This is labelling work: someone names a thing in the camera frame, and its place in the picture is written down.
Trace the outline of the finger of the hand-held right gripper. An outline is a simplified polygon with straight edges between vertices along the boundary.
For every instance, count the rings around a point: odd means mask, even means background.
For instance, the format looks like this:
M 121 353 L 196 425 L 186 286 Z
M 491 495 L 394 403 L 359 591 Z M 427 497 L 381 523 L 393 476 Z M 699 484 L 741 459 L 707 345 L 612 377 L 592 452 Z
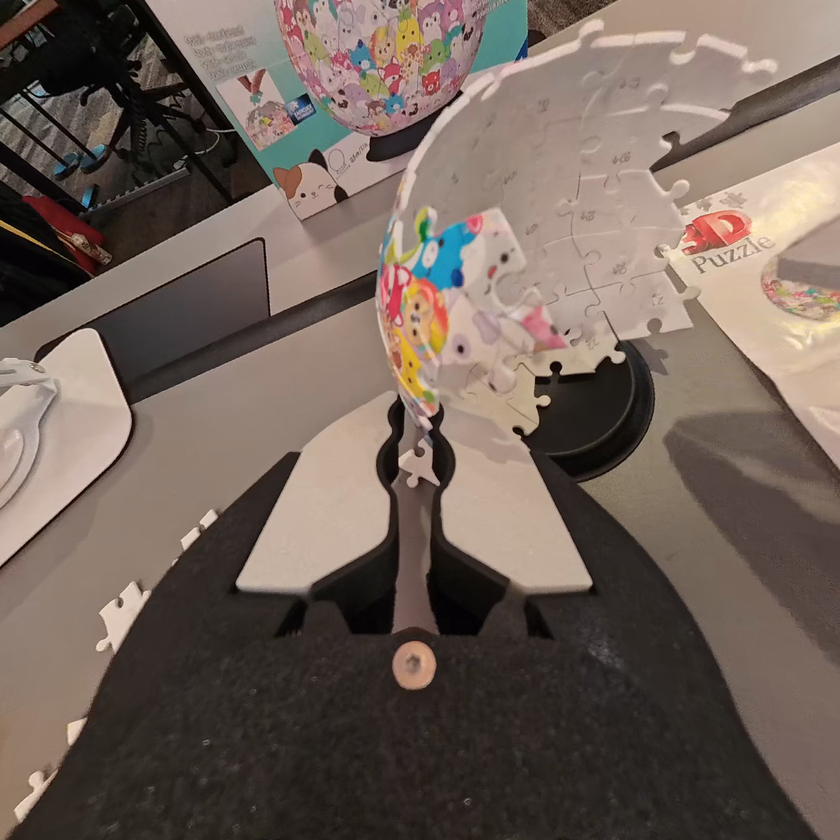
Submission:
M 839 286 L 839 218 L 789 245 L 769 264 L 770 278 L 808 287 Z

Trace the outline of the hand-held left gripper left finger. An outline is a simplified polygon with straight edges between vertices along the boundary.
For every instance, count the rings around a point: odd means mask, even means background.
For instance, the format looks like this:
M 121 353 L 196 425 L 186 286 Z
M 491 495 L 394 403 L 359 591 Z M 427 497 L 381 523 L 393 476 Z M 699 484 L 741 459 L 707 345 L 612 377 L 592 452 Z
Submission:
M 385 597 L 398 566 L 392 482 L 402 429 L 401 403 L 382 394 L 308 442 L 237 588 L 307 600 Z

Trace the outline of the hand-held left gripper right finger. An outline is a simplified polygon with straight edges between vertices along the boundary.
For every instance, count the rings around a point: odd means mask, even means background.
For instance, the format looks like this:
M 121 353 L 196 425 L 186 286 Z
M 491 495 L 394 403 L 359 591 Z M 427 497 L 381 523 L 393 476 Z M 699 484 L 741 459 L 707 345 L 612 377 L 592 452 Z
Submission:
M 498 427 L 440 427 L 434 583 L 453 602 L 588 592 L 593 579 L 532 453 Z

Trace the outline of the partly built white puzzle ball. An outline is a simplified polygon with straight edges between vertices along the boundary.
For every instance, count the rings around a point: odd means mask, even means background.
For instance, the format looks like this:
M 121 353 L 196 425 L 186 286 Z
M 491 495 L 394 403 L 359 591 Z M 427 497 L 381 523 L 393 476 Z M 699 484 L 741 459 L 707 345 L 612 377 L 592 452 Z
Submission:
M 404 171 L 376 305 L 406 413 L 442 405 L 504 431 L 538 425 L 539 377 L 622 364 L 621 341 L 688 329 L 666 273 L 685 223 L 652 167 L 769 86 L 774 59 L 683 31 L 576 39 L 489 71 L 447 106 Z

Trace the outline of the colourful puzzle ball box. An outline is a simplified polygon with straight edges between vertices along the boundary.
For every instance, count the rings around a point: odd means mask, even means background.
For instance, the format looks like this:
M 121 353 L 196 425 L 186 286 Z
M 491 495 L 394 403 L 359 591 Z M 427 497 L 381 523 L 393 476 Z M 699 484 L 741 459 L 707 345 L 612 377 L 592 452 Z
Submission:
M 524 1 L 148 6 L 301 221 L 400 172 L 470 76 L 528 51 Z

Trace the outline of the printed instruction sheet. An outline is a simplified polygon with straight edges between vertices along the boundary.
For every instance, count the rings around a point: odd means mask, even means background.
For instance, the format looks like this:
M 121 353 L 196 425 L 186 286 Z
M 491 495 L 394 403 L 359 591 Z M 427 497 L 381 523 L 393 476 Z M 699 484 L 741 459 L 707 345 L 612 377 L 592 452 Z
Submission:
M 696 201 L 670 265 L 839 464 L 838 287 L 772 280 L 781 251 L 838 217 L 839 144 Z

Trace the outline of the black mat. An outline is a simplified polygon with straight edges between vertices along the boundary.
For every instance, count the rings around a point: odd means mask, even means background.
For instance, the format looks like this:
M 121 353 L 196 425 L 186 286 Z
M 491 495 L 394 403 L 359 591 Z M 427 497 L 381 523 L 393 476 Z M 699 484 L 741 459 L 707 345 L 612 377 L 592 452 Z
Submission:
M 253 238 L 81 327 L 128 385 L 269 316 L 266 241 Z

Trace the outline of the white flat base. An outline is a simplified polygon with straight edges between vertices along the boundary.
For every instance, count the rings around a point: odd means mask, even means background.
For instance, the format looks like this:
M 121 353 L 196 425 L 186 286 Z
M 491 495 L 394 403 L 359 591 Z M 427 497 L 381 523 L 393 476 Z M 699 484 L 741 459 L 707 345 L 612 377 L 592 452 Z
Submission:
M 1 507 L 1 565 L 114 464 L 133 428 L 126 396 L 95 330 L 71 333 L 36 363 L 57 379 L 59 393 L 41 422 L 34 467 Z

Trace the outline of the white round dish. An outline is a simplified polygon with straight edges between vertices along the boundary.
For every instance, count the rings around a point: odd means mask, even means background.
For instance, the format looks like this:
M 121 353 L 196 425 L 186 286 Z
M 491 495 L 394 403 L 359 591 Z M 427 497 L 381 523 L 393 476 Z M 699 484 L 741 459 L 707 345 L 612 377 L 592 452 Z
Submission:
M 1 507 L 18 493 L 39 452 L 40 425 L 59 393 L 36 362 L 1 360 Z

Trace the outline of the red bag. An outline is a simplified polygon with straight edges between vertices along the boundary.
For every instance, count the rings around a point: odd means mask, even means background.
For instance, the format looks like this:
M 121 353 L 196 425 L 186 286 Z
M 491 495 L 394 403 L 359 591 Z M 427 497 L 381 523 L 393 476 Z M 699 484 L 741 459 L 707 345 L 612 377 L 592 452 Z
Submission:
M 110 266 L 112 255 L 104 234 L 45 196 L 23 196 L 22 200 L 52 228 L 67 255 L 88 274 Z

